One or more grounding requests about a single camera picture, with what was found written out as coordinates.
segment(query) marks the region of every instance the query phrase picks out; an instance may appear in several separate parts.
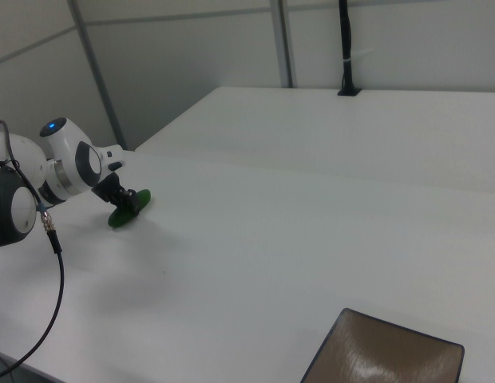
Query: cable connector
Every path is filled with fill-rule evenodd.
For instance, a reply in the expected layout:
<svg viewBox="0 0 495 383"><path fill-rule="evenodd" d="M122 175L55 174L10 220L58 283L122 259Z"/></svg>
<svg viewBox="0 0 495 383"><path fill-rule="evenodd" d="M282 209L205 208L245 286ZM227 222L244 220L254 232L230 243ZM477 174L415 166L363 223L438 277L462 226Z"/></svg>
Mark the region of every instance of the cable connector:
<svg viewBox="0 0 495 383"><path fill-rule="evenodd" d="M40 213L40 220L42 221L43 228L46 229L46 232L56 230L54 227L53 217L51 217L47 211Z"/></svg>

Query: white wall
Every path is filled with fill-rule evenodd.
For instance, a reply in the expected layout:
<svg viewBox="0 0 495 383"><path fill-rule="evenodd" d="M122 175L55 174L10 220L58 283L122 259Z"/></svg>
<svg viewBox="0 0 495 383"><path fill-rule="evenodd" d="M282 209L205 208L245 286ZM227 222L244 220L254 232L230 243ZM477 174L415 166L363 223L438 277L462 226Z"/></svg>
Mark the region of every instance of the white wall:
<svg viewBox="0 0 495 383"><path fill-rule="evenodd" d="M339 88L338 2L287 4L297 86ZM357 86L495 91L495 0L352 0L349 15Z"/></svg>
<svg viewBox="0 0 495 383"><path fill-rule="evenodd" d="M67 2L0 0L0 119L47 149L38 133L59 116L116 143Z"/></svg>
<svg viewBox="0 0 495 383"><path fill-rule="evenodd" d="M79 0L127 144L213 89L282 84L269 0Z"/></svg>

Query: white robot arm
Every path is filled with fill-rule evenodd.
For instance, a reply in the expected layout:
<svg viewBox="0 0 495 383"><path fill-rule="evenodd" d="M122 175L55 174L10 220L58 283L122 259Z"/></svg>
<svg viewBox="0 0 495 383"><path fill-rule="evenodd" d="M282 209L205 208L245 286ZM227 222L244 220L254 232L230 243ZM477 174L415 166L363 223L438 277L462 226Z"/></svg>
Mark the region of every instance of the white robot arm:
<svg viewBox="0 0 495 383"><path fill-rule="evenodd" d="M46 161L45 182L38 187L49 206L94 188L125 165L120 145L93 146L87 135L68 118L48 122L40 136L49 141L54 154L53 159Z"/></svg>
<svg viewBox="0 0 495 383"><path fill-rule="evenodd" d="M133 215L139 213L136 192L122 188L114 173L125 165L120 145L95 147L64 117L48 122L40 136L49 141L54 158L47 160L38 145L22 136L10 134L10 145L22 172L47 207L93 189L104 201ZM0 246L24 239L33 228L36 211L32 193L14 171L5 134L0 132Z"/></svg>

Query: white tabletop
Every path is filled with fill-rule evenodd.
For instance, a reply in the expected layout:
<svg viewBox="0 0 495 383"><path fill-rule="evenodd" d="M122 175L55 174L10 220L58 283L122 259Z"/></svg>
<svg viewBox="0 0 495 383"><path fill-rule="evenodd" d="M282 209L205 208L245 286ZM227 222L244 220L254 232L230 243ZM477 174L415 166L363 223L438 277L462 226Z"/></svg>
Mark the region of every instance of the white tabletop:
<svg viewBox="0 0 495 383"><path fill-rule="evenodd" d="M137 152L495 192L495 93L219 88Z"/></svg>
<svg viewBox="0 0 495 383"><path fill-rule="evenodd" d="M122 184L153 194L136 221L108 229L91 192L53 210L67 284L29 365L68 382L300 381L350 307L461 343L461 382L495 382L495 193L126 160ZM0 248L1 352L34 344L56 294L37 223Z"/></svg>

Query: green object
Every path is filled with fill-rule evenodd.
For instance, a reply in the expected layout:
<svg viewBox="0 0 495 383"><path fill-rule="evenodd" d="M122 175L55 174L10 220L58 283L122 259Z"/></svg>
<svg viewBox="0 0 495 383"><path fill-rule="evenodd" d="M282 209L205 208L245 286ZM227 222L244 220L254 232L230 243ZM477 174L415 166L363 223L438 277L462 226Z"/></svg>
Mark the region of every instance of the green object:
<svg viewBox="0 0 495 383"><path fill-rule="evenodd" d="M143 189L137 192L137 198L139 201L139 211L149 204L152 194L150 190ZM117 207L115 211L109 216L107 221L108 225L112 228L117 228L125 225L127 222L136 218L137 214L134 213L133 209L128 207Z"/></svg>

